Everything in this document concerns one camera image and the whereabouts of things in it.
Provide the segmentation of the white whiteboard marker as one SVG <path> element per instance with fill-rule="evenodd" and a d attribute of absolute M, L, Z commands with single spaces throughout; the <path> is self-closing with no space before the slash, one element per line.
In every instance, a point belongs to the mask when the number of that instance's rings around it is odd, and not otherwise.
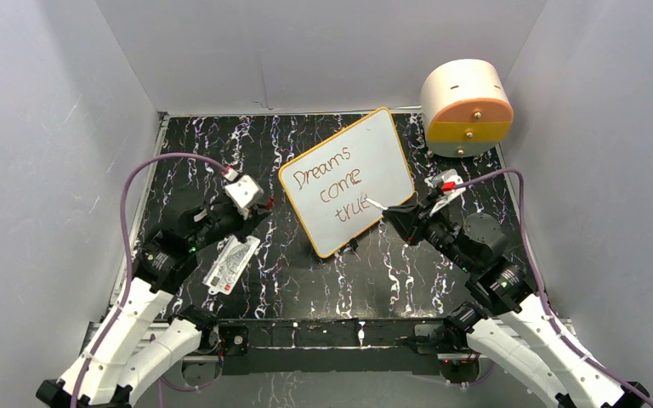
<path fill-rule="evenodd" d="M 372 207 L 377 208 L 379 211 L 384 211 L 384 210 L 387 210 L 387 209 L 388 209 L 388 208 L 385 207 L 384 205 L 382 205 L 382 204 L 380 204 L 380 203 L 374 201 L 374 200 L 371 199 L 371 198 L 368 198 L 368 197 L 367 197 L 367 198 L 366 198 L 366 201 L 367 201 L 367 202 L 368 202 Z"/>

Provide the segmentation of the yellow framed whiteboard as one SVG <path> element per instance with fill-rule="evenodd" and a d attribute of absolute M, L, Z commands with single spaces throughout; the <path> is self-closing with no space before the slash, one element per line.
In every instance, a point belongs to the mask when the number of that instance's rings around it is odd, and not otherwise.
<path fill-rule="evenodd" d="M 415 193 L 389 109 L 382 107 L 281 166 L 278 178 L 320 258 L 332 256 Z"/>

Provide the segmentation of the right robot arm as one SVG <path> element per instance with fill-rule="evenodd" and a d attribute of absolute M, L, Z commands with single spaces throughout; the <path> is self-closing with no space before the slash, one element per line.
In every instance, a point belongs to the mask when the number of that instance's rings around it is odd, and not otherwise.
<path fill-rule="evenodd" d="M 411 204 L 383 217 L 408 244 L 428 242 L 468 273 L 465 302 L 444 319 L 446 344 L 488 356 L 553 407 L 641 407 L 640 382 L 616 380 L 542 303 L 532 275 L 504 257 L 508 238 L 499 223 L 473 213 L 462 224 L 447 209 Z"/>

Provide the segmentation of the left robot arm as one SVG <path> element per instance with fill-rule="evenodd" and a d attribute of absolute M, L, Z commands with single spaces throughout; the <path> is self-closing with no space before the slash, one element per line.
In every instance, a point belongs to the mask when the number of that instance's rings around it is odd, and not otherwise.
<path fill-rule="evenodd" d="M 198 252 L 225 238 L 246 242 L 273 205 L 273 200 L 257 202 L 244 218 L 223 197 L 151 229 L 105 321 L 69 369 L 40 384 L 37 399 L 48 407 L 132 407 L 187 354 L 213 352 L 219 346 L 219 319 L 194 305 L 173 316 L 167 330 L 146 347 L 136 348 L 196 270 Z"/>

